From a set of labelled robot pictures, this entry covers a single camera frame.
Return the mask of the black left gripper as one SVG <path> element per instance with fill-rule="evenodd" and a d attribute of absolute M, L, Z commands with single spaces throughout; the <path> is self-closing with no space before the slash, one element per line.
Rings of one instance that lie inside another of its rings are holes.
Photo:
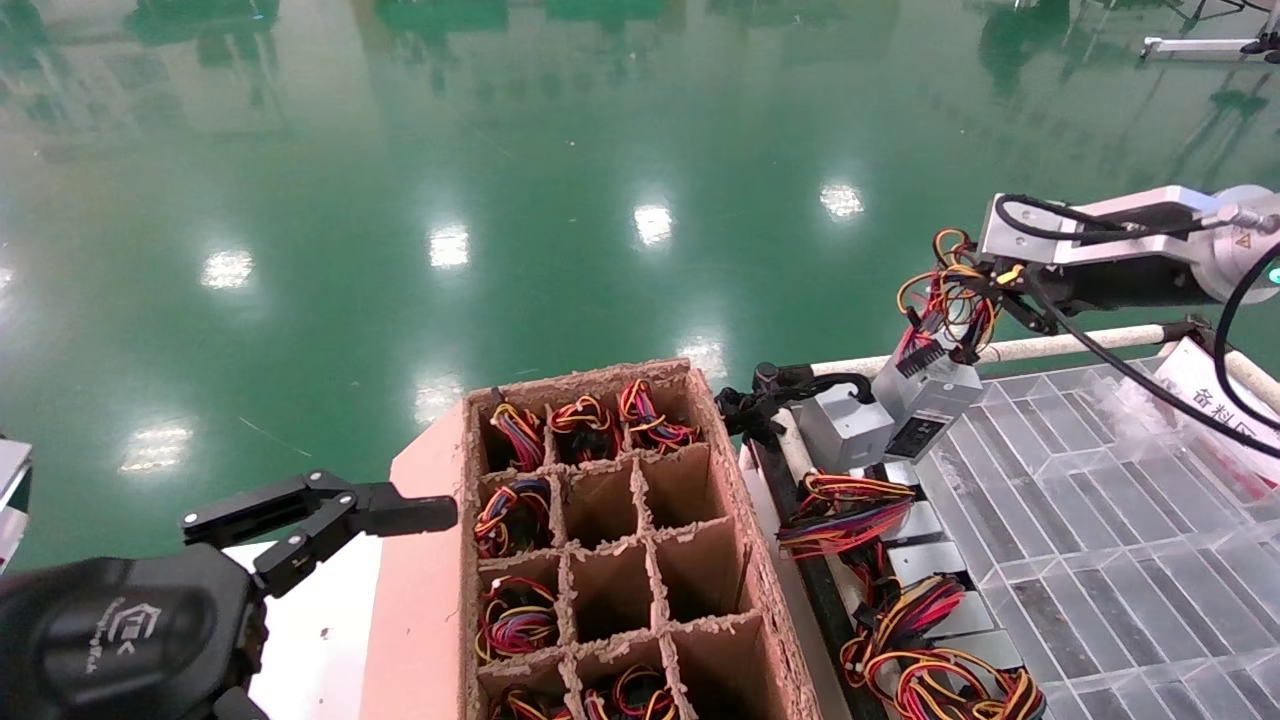
<path fill-rule="evenodd" d="M 265 616 L 253 577 L 206 544 L 6 574 L 1 715 L 266 720 L 247 692 Z"/>

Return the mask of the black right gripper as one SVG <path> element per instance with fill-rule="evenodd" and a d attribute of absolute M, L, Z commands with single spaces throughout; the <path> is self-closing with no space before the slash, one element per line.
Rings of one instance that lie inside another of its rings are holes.
<path fill-rule="evenodd" d="M 998 307 L 1027 331 L 1056 336 L 1059 322 L 1029 291 L 1034 265 L 1015 258 L 982 258 L 965 274 L 965 286 L 979 293 L 998 293 Z M 1108 263 L 1043 266 L 1036 279 L 1061 313 L 1116 311 L 1130 307 L 1181 307 L 1216 304 L 1197 283 L 1190 266 L 1161 256 Z"/>

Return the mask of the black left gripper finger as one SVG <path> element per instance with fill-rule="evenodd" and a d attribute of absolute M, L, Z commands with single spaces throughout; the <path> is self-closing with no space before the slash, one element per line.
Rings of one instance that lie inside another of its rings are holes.
<path fill-rule="evenodd" d="M 449 530 L 458 503 L 448 495 L 407 498 L 389 482 L 351 483 L 306 471 L 197 509 L 182 521 L 186 544 L 224 550 L 285 529 L 253 560 L 262 594 L 280 598 L 357 536 L 398 537 Z"/>

